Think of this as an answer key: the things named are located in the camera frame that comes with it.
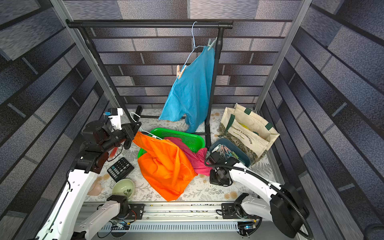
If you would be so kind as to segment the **beige clothespin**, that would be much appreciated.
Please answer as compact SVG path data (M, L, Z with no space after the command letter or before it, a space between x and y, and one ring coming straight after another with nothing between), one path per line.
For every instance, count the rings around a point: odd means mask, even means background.
M177 79L180 79L182 77L186 67L187 67L186 65L183 65L183 66L177 65Z

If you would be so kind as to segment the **white plastic hanger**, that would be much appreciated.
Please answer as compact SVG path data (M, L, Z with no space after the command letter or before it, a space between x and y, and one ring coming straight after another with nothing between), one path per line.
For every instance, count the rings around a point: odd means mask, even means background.
M131 118L133 119L133 121L134 121L135 123L138 122L138 120L141 118L140 115L138 115L138 114L136 114L136 113L134 113L134 112L131 112L131 113L130 113L130 116L131 116ZM156 135L154 135L154 134L152 134L152 133L150 133L150 132L148 132L148 131L143 130L142 127L139 127L139 131L140 131L141 133L143 133L143 134L147 134L148 136L150 136L150 137L152 137L152 138L155 138L155 139L158 139L158 140L163 140L162 138L160 138L160 137L158 137L158 136L156 136Z

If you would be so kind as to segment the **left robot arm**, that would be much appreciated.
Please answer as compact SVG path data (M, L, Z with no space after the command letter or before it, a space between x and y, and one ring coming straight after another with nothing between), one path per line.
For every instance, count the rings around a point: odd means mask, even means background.
M124 219L132 211L127 197L112 195L85 221L76 225L84 200L97 179L109 152L118 146L126 150L141 127L140 122L122 124L111 131L103 121L93 121L83 130L83 149L66 174L64 187L37 240L90 240L112 219Z

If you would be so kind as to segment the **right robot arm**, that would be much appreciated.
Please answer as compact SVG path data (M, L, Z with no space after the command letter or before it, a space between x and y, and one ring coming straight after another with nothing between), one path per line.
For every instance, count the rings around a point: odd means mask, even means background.
M211 169L211 184L229 187L233 183L240 183L257 194L254 198L243 193L228 209L221 209L224 218L244 220L238 225L241 236L251 235L266 220L273 222L286 237L293 239L301 235L308 240L314 239L307 221L310 212L293 185L267 180L240 160L233 157L226 159L217 152L210 154L204 164Z

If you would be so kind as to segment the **white clothespin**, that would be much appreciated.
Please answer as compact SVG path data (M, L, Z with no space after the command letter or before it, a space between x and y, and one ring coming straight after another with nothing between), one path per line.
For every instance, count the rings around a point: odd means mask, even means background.
M216 42L217 42L217 38L215 38L214 40L209 39L208 44L207 44L208 51L210 51L212 49L212 47L216 44Z

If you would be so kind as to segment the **light blue wire hanger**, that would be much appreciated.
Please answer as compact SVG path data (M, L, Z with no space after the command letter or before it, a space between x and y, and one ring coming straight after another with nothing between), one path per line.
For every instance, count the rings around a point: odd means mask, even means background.
M199 53L197 50L204 50L206 46L204 45L197 45L197 40L195 36L195 28L197 28L197 25L199 24L199 21L194 21L191 27L191 35L192 35L192 50L189 53L182 70L186 69L188 66L190 66L197 58L199 57Z

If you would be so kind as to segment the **orange garment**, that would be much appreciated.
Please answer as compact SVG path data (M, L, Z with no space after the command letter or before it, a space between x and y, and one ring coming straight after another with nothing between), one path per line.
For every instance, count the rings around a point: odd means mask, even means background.
M137 133L133 142L146 153L138 158L143 177L166 201L175 201L197 176L185 153L170 140Z

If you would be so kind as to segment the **blue t-shirt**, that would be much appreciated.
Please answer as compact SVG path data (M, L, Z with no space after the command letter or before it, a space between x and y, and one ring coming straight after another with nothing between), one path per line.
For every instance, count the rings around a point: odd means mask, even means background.
M185 116L189 126L186 132L194 133L208 114L215 63L215 50L204 47L201 54L175 80L159 117L163 121L177 122Z

